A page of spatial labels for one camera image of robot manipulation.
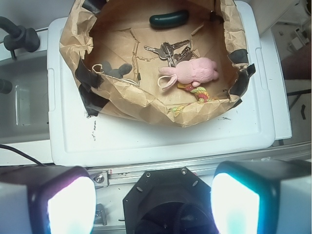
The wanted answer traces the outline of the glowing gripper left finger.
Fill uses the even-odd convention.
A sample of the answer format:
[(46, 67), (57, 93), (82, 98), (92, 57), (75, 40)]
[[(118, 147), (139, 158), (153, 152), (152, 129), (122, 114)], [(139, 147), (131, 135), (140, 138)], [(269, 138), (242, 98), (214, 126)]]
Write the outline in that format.
[(89, 234), (96, 190), (80, 166), (7, 166), (0, 169), (2, 234)]

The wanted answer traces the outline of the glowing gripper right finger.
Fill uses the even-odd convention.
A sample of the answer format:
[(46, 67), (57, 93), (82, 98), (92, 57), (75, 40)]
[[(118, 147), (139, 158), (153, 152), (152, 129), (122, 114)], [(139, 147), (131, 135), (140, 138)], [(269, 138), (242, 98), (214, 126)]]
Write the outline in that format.
[(312, 164), (224, 161), (214, 174), (211, 206), (221, 234), (310, 234)]

